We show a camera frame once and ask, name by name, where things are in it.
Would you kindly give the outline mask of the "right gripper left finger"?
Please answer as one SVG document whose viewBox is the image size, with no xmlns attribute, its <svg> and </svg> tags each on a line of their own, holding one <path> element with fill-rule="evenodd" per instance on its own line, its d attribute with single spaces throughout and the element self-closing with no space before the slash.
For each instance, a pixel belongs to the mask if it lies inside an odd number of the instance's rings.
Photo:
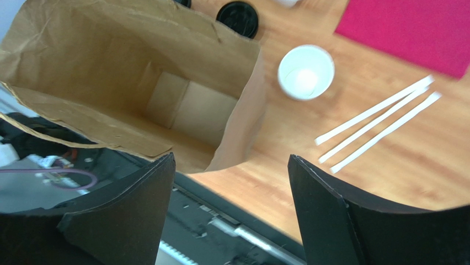
<svg viewBox="0 0 470 265">
<path fill-rule="evenodd" d="M 51 209 L 1 214 L 2 264 L 155 264 L 173 154 Z"/>
</svg>

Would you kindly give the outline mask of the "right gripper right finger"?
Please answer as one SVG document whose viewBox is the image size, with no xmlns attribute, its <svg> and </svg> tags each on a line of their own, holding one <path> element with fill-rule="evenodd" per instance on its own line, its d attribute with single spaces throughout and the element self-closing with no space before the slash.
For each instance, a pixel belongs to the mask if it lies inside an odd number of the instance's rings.
<svg viewBox="0 0 470 265">
<path fill-rule="evenodd" d="M 469 206 L 393 202 L 291 155 L 290 187 L 308 264 L 468 264 Z"/>
</svg>

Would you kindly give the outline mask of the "brown paper bag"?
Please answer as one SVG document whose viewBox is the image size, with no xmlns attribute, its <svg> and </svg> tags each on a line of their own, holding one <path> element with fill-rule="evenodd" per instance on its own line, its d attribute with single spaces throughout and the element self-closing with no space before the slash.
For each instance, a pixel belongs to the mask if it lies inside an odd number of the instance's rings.
<svg viewBox="0 0 470 265">
<path fill-rule="evenodd" d="M 41 117 L 182 173 L 247 160 L 266 109 L 260 44 L 173 1 L 26 1 L 1 84 Z"/>
</svg>

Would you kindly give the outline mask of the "paper coffee cup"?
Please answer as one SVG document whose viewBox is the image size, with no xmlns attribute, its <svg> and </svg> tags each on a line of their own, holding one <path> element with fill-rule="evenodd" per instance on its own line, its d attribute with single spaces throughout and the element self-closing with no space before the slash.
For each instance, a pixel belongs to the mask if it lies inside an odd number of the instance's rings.
<svg viewBox="0 0 470 265">
<path fill-rule="evenodd" d="M 319 97 L 333 83 L 335 64 L 330 53 L 316 45 L 290 50 L 277 69 L 281 90 L 290 98 L 308 101 Z"/>
</svg>

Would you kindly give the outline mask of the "black coffee cup lid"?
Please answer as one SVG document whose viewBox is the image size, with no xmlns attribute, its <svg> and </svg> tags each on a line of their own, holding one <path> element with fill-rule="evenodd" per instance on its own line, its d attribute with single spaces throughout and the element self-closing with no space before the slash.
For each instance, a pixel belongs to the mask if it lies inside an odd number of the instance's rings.
<svg viewBox="0 0 470 265">
<path fill-rule="evenodd" d="M 179 3 L 187 8 L 191 8 L 191 0 L 174 0 L 174 2 Z"/>
</svg>

